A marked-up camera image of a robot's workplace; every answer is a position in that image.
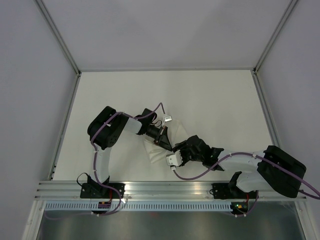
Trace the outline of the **white cloth napkin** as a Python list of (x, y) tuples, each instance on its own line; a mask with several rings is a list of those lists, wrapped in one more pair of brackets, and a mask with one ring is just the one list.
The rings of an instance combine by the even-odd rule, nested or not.
[[(177, 119), (173, 119), (170, 122), (164, 124), (167, 127), (166, 135), (164, 140), (168, 140), (168, 143), (172, 148), (177, 144), (187, 140), (189, 137), (185, 127), (182, 122)], [(160, 146), (159, 144), (154, 143), (155, 139), (149, 135), (145, 135), (143, 139), (143, 144), (145, 151), (148, 155), (151, 164), (156, 162), (163, 162), (166, 160), (166, 156), (172, 154), (171, 150), (167, 150)]]

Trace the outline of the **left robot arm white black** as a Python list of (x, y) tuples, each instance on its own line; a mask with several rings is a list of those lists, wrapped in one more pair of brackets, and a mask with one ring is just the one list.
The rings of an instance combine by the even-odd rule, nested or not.
[(168, 136), (168, 127), (155, 126), (153, 121), (157, 118), (155, 110), (145, 108), (142, 114), (130, 116), (124, 112), (116, 111), (106, 106), (99, 115), (90, 123), (87, 129), (90, 144), (94, 148), (93, 170), (86, 174), (87, 182), (81, 186), (80, 198), (102, 199), (110, 198), (116, 190), (124, 187), (110, 184), (109, 163), (112, 147), (116, 144), (123, 131), (138, 136), (150, 137), (153, 146), (161, 150), (171, 151), (172, 145)]

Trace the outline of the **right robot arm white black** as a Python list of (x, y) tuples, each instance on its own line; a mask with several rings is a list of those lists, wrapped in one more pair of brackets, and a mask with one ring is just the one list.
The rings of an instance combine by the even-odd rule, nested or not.
[(296, 198), (307, 170), (304, 164), (274, 145), (257, 152), (235, 152), (210, 147), (194, 135), (177, 143), (172, 150), (180, 155), (181, 166), (200, 162), (207, 168), (206, 173), (233, 173), (224, 190), (234, 198), (265, 190)]

